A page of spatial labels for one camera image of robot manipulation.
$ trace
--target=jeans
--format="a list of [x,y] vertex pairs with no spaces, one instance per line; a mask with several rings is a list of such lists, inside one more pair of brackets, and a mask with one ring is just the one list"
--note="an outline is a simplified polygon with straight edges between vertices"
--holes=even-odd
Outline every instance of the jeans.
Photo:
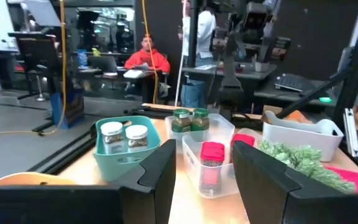
[[[196,67],[215,64],[214,58],[196,56]],[[189,108],[205,108],[205,81],[188,79],[182,84],[180,99],[182,106]]]

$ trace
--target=teal plastic basket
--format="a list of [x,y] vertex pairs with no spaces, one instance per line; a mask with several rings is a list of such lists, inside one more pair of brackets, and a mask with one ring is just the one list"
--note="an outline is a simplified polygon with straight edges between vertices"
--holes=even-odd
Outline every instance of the teal plastic basket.
[[[139,152],[123,152],[119,154],[106,154],[103,144],[103,135],[100,127],[107,122],[128,122],[124,125],[124,131],[130,125],[144,125],[148,129],[147,140],[149,145],[146,150]],[[150,118],[145,116],[125,116],[119,118],[105,118],[96,122],[96,131],[98,137],[96,139],[96,152],[93,154],[101,173],[103,180],[110,182],[116,180],[129,170],[133,169],[137,164],[142,162],[147,156],[160,147],[161,139],[156,128]]]

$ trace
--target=red jar lid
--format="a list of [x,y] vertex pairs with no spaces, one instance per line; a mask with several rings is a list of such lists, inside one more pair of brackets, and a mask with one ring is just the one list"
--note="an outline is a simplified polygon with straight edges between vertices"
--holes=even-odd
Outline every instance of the red jar lid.
[[249,136],[247,134],[235,134],[233,139],[231,140],[231,146],[233,146],[234,141],[242,141],[247,143],[250,146],[254,146],[255,138],[253,136]]
[[217,142],[204,142],[201,147],[200,158],[207,161],[224,161],[224,144]]

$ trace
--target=yellow cable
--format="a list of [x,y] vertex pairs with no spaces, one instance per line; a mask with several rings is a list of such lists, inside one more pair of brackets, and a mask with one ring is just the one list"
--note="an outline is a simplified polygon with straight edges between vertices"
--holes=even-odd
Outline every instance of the yellow cable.
[[[65,4],[64,4],[64,0],[60,0],[60,20],[62,23],[62,57],[63,57],[63,71],[62,71],[62,80],[63,80],[63,110],[62,110],[62,114],[60,115],[60,121],[57,125],[57,127],[50,132],[47,133],[42,133],[43,135],[50,135],[50,134],[54,134],[59,130],[59,127],[62,125],[63,123],[63,119],[64,119],[64,115],[65,115],[65,111],[66,111],[66,61],[67,61],[67,56],[66,56],[66,30],[65,30]],[[35,131],[1,131],[0,134],[38,134]]]
[[[142,0],[142,10],[143,10],[143,20],[144,20],[144,27],[146,30],[146,36],[150,37],[149,34],[149,26],[147,25],[147,16],[146,16],[146,6],[145,6],[145,0]],[[155,68],[153,54],[152,54],[152,44],[150,43],[150,38],[148,39],[149,49],[150,49],[150,57],[152,58],[152,65],[154,70],[154,91],[153,91],[153,103],[156,103],[157,101],[157,91],[158,91],[158,75],[157,75],[157,69]]]

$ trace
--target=white pole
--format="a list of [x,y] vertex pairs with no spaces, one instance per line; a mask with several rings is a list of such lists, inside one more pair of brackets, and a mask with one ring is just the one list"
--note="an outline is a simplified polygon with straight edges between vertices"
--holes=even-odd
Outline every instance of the white pole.
[[[185,20],[186,17],[186,1],[182,4],[182,22]],[[185,42],[184,30],[182,24],[182,42],[181,42],[181,58],[180,58],[180,67],[179,67],[179,74],[178,74],[178,81],[177,81],[177,92],[175,95],[175,106],[178,106],[178,98],[179,98],[179,87],[180,87],[180,78],[181,78],[181,68],[183,66],[183,43]]]

